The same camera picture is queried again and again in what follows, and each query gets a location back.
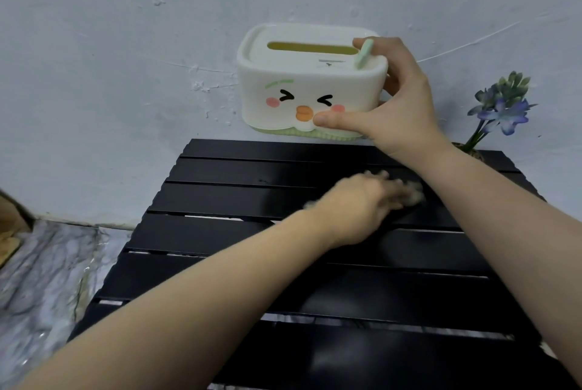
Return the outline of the person's right hand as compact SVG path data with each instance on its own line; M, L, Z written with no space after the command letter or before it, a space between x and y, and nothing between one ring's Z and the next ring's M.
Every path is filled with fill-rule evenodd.
M388 60L383 88L391 99L374 109L380 131L360 134L407 166L455 151L438 125L428 77L404 42L400 38L355 38L353 46L361 49L369 39L373 55Z

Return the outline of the person's left hand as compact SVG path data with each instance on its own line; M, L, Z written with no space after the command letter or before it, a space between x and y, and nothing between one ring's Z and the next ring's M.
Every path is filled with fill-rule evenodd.
M364 173L338 181L315 201L306 202L304 210L329 237L330 248L359 244L376 232L385 218L366 217Z

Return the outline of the small white wiping cloth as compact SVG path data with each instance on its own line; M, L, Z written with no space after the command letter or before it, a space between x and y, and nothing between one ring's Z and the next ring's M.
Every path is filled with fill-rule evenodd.
M404 181L404 186L408 189L406 195L400 199L400 203L405 208L415 207L425 200L424 188L422 182L419 181Z

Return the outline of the white duck-face tissue box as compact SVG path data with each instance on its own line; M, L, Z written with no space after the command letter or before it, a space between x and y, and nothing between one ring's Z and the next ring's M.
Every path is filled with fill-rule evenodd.
M241 114L252 129L282 136L352 141L352 131L318 127L321 112L369 112L380 101L388 70L382 55L360 53L362 27L266 23L253 27L237 51ZM359 64L360 57L366 59Z

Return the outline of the person's right forearm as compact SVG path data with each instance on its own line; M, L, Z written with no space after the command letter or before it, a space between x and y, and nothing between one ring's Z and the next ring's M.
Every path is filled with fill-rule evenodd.
M373 143L439 196L582 387L582 222L443 136Z

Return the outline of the person's left forearm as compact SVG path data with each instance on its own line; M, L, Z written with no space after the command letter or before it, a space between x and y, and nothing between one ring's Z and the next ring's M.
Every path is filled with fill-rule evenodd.
M16 390L204 390L348 219L301 210L171 277L77 336Z

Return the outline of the brown plant pot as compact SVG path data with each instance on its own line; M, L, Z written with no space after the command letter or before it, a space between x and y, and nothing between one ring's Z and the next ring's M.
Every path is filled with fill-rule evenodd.
M480 151L475 150L474 147L471 147L470 145L467 145L465 143L452 142L452 144L456 148L458 148L461 151L463 151L464 153L466 153L467 155L469 155L469 156L471 156L479 161L485 162L485 158L484 158L483 154Z

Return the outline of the purple artificial flower plant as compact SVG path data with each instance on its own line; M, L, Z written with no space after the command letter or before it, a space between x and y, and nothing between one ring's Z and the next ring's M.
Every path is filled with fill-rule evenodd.
M504 136L511 136L520 124L529 121L528 112L536 106L526 98L531 78L512 71L495 84L475 94L478 104L467 115L478 119L478 125L465 144L476 148L487 135L500 129Z

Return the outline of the brown cardboard box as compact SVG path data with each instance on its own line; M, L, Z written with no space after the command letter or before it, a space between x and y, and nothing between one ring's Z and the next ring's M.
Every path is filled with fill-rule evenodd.
M0 189L0 269L21 245L20 234L31 233L33 215Z

